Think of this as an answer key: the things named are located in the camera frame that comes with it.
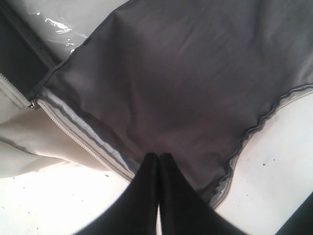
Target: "gray fabric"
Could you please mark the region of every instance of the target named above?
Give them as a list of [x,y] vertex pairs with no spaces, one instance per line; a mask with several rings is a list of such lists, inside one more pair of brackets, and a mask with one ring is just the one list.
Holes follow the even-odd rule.
[[250,130],[312,86],[310,0],[131,0],[45,86],[141,162],[170,152],[204,200]]

